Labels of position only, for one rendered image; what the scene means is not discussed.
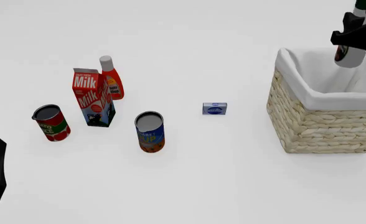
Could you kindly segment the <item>red and blue milk carton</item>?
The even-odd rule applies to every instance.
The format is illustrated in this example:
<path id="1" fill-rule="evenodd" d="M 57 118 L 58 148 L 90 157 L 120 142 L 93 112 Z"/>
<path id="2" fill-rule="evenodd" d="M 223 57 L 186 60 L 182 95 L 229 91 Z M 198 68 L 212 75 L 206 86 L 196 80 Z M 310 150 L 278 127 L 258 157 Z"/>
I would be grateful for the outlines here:
<path id="1" fill-rule="evenodd" d="M 72 90 L 87 125 L 109 127 L 116 111 L 106 77 L 95 69 L 73 71 Z"/>

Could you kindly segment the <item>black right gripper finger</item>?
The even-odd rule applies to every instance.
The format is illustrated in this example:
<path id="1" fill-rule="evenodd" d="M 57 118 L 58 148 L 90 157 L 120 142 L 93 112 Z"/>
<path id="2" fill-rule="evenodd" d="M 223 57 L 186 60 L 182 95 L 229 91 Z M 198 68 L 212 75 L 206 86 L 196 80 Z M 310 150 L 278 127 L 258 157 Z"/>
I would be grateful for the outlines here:
<path id="1" fill-rule="evenodd" d="M 344 33 L 348 33 L 363 26 L 365 18 L 356 16 L 352 12 L 346 12 L 343 18 Z"/>
<path id="2" fill-rule="evenodd" d="M 366 25 L 353 26 L 344 24 L 344 31 L 334 31 L 331 35 L 333 45 L 344 45 L 366 50 Z"/>

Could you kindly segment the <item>blue alphabet soup can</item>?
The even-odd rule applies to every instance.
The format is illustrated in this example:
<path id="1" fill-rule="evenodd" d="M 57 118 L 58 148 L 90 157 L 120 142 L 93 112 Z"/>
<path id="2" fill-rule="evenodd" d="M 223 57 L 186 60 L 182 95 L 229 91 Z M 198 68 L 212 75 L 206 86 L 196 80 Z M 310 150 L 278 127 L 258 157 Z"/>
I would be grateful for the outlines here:
<path id="1" fill-rule="evenodd" d="M 160 113 L 145 111 L 136 117 L 134 124 L 139 146 L 144 152 L 154 153 L 164 147 L 164 119 Z"/>

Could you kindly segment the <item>red tomato sauce can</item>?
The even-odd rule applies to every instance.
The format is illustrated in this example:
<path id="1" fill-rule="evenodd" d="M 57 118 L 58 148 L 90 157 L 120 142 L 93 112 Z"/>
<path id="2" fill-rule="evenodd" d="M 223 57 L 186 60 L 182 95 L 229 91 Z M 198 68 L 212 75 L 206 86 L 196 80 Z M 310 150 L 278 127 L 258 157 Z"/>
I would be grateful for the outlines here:
<path id="1" fill-rule="evenodd" d="M 37 122 L 49 141 L 62 141 L 71 133 L 65 117 L 57 105 L 41 106 L 34 112 L 32 119 Z"/>

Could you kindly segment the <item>red ketchup bottle white cap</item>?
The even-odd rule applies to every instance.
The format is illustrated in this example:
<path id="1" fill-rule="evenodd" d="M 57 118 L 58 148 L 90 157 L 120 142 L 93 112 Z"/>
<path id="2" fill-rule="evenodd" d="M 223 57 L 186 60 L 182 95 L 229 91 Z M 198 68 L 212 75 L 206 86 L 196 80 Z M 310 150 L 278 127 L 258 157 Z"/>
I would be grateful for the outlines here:
<path id="1" fill-rule="evenodd" d="M 112 58 L 109 55 L 100 57 L 102 74 L 106 77 L 113 100 L 121 100 L 124 97 L 124 89 L 121 78 L 114 68 Z"/>

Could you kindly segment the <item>small blue cream cheese box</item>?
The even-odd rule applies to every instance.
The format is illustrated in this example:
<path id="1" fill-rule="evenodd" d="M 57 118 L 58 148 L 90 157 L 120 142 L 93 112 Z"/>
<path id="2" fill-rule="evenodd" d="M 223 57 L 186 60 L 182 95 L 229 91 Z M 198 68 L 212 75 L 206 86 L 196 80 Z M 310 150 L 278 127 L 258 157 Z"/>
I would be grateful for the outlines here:
<path id="1" fill-rule="evenodd" d="M 207 115 L 225 115 L 227 112 L 227 103 L 203 103 L 202 114 Z"/>

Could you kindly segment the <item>wicker basket with white liner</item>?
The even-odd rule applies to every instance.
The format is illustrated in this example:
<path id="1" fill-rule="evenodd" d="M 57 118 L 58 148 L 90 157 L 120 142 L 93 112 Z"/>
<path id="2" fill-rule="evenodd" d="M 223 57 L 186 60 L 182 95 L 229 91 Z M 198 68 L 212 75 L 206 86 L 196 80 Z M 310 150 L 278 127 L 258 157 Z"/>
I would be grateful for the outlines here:
<path id="1" fill-rule="evenodd" d="M 288 153 L 366 153 L 366 57 L 344 68 L 334 53 L 278 50 L 266 109 Z"/>

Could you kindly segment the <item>white salad dressing bottle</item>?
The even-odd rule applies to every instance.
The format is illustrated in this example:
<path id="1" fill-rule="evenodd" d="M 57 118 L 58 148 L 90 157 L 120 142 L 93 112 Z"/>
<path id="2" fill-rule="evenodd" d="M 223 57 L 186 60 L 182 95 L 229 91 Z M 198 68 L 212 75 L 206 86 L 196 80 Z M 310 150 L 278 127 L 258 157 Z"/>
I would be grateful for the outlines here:
<path id="1" fill-rule="evenodd" d="M 365 18 L 363 25 L 366 24 L 366 0 L 356 0 L 355 7 L 352 12 L 356 16 Z M 349 46 L 339 45 L 335 53 L 336 65 L 344 68 L 355 68 L 361 65 L 364 60 L 366 51 Z"/>

